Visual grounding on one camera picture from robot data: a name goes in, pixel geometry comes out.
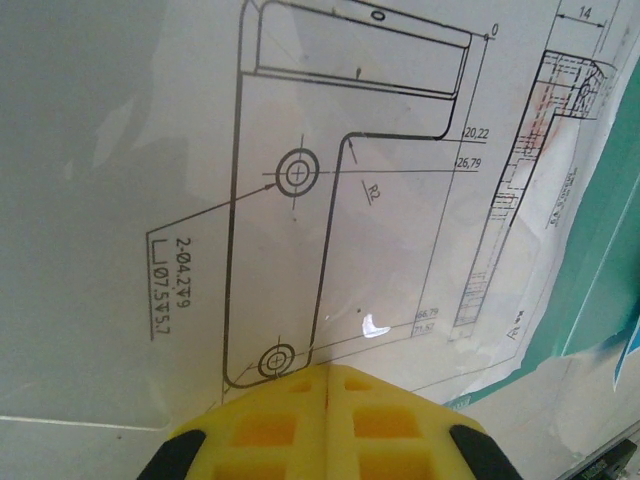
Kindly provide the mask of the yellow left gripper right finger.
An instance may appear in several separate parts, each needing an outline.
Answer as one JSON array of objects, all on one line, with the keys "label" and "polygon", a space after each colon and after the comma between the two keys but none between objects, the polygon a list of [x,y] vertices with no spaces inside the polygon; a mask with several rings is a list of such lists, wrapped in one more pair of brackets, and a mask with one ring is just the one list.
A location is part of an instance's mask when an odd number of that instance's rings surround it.
[{"label": "yellow left gripper right finger", "polygon": [[518,479],[474,419],[348,366],[327,378],[328,479]]}]

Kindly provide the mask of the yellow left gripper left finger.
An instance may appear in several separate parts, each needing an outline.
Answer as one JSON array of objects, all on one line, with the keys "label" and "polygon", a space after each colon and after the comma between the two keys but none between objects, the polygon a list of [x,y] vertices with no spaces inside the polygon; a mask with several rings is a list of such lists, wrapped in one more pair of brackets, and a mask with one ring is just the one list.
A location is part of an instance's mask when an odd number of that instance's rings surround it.
[{"label": "yellow left gripper left finger", "polygon": [[327,366],[268,382],[178,427],[140,479],[324,479]]}]

